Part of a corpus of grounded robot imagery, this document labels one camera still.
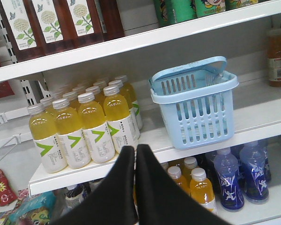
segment green can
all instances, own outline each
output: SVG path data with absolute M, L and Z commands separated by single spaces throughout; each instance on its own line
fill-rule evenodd
M 170 24 L 197 18 L 194 0 L 165 0 Z
M 232 10 L 235 8 L 250 6 L 250 5 L 257 4 L 257 3 L 258 3 L 258 0 L 227 0 L 226 7 L 227 7 L 227 10 Z
M 195 0 L 197 17 L 226 11 L 225 0 Z

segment white shelf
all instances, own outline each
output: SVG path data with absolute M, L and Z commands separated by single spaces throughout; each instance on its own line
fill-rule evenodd
M 239 212 L 229 212 L 223 209 L 220 199 L 217 199 L 216 206 L 219 217 L 235 225 L 246 225 L 281 218 L 281 146 L 278 144 L 270 146 L 268 154 L 272 173 L 272 180 L 268 185 L 268 202 L 256 205 L 248 202 L 245 198 L 244 207 Z
M 160 162 L 171 161 L 191 155 L 213 151 L 229 146 L 281 135 L 281 88 L 272 88 L 267 82 L 242 83 L 234 91 L 235 135 L 224 142 L 199 148 L 177 150 L 169 139 L 158 105 L 147 106 L 141 112 L 144 127 L 139 143 L 149 144 Z M 115 158 L 105 164 L 90 163 L 88 166 L 48 174 L 40 165 L 30 180 L 32 195 L 62 188 L 71 184 L 104 177 Z
M 186 21 L 116 40 L 61 52 L 0 68 L 0 82 L 50 69 L 94 60 L 130 50 L 183 38 L 233 24 L 281 13 L 281 0 L 271 0 L 249 7 Z

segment blue bottle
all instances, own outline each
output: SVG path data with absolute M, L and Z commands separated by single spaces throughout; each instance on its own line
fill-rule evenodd
M 238 185 L 238 160 L 230 148 L 220 149 L 214 158 L 214 167 L 221 186 L 221 204 L 229 211 L 239 211 L 244 206 L 244 196 Z
M 243 164 L 245 187 L 248 200 L 255 204 L 263 204 L 268 200 L 268 188 L 264 176 L 265 154 L 258 141 L 244 144 L 240 151 Z

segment beverage display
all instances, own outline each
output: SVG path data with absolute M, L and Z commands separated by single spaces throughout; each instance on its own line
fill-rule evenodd
M 190 185 L 192 180 L 192 170 L 198 167 L 198 162 L 195 157 L 187 157 L 184 159 L 183 176 L 186 178 L 187 184 Z
M 45 113 L 42 104 L 29 106 L 28 113 L 31 115 L 29 128 L 33 142 L 39 154 L 44 169 L 48 173 L 54 173 L 67 166 L 67 161 L 60 143 L 58 142 L 57 128 L 53 117 Z
M 121 80 L 111 81 L 108 84 L 109 85 L 117 85 L 118 88 L 120 89 L 120 95 L 124 96 L 124 98 L 126 99 L 127 104 L 128 104 L 128 108 L 129 108 L 129 112 L 130 112 L 131 117 L 132 117 L 132 122 L 133 122 L 134 127 L 135 127 L 135 132 L 136 132 L 135 135 L 136 135 L 136 138 L 139 138 L 141 134 L 140 134 L 140 130 L 137 126 L 135 112 L 134 112 L 134 109 L 133 109 L 133 105 L 132 105 L 132 101 L 131 101 L 129 92 L 123 87 L 123 82 Z
M 174 182 L 189 195 L 189 187 L 185 177 L 181 174 L 180 168 L 178 166 L 171 166 L 168 168 L 168 174 Z
M 89 150 L 83 138 L 82 124 L 77 111 L 70 106 L 67 98 L 53 101 L 56 110 L 55 124 L 58 137 L 65 152 L 68 165 L 81 168 L 91 160 Z
M 90 156 L 96 163 L 103 163 L 114 157 L 115 150 L 103 109 L 94 99 L 92 92 L 79 95 L 78 115 Z
M 53 97 L 45 97 L 43 99 L 40 100 L 40 103 L 43 104 L 43 106 L 45 107 L 45 112 L 50 114 L 53 118 L 55 118 L 55 109 L 53 109 L 53 105 L 52 105 L 52 102 L 53 102 Z
M 269 85 L 281 87 L 281 28 L 267 31 L 267 67 Z
M 78 96 L 75 91 L 71 91 L 62 95 L 63 98 L 67 98 L 70 101 L 70 107 L 75 109 L 77 112 L 80 107 L 80 103 L 78 102 Z
M 217 214 L 212 184 L 206 177 L 204 169 L 195 168 L 192 170 L 190 193 L 191 197 L 200 205 L 202 205 L 212 213 Z
M 117 85 L 104 88 L 104 111 L 111 131 L 115 150 L 120 153 L 124 145 L 136 148 L 138 141 L 126 99 L 119 94 Z
M 244 144 L 239 153 L 245 175 L 244 192 L 248 200 L 263 204 L 268 200 L 268 187 L 264 176 L 265 154 L 258 141 Z
M 137 121 L 137 126 L 140 129 L 142 129 L 142 120 L 141 120 L 141 113 L 140 113 L 140 105 L 137 101 L 136 94 L 134 87 L 128 82 L 128 77 L 126 75 L 121 75 L 121 76 L 116 76 L 115 80 L 121 80 L 123 82 L 123 88 L 126 89 L 130 95 L 136 121 Z
M 28 20 L 23 0 L 0 0 L 0 14 L 18 62 L 44 56 L 36 24 Z
M 237 211 L 244 206 L 244 197 L 238 185 L 238 161 L 230 148 L 220 149 L 214 158 L 214 167 L 221 186 L 221 204 L 225 209 Z

